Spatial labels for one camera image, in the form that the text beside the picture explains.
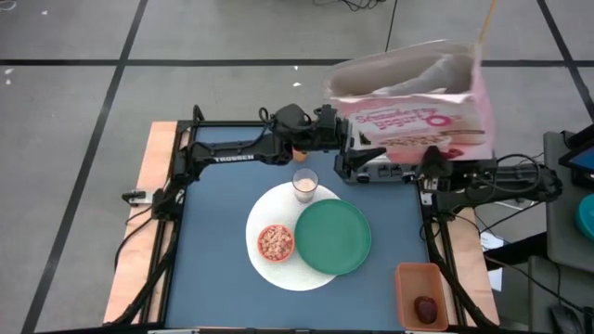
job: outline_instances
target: glass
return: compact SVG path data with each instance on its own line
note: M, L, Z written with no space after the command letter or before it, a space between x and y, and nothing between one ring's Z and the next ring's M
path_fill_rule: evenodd
M316 172L303 168L293 175L293 187L295 188L295 198L301 203L307 203L312 200L316 194L319 179Z

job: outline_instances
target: bowl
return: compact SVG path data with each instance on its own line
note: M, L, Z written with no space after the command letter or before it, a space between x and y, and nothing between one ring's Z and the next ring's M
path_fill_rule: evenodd
M281 245L282 254L280 256L278 256L277 254L271 255L271 252L264 249L265 244L263 243L263 240L270 239L277 233L282 233L284 238L285 237L290 238L290 240L281 240L281 241L276 241L276 242L273 241L275 244L277 242L287 243L286 245ZM260 232L260 235L258 236L258 252L266 260L268 260L270 262L274 262L274 263L281 263L281 262L289 259L289 257L291 257L291 254L293 254L293 251L295 251L295 237L293 236L292 232L286 226L284 226L284 225L269 225L269 226L265 227L262 230L262 232Z

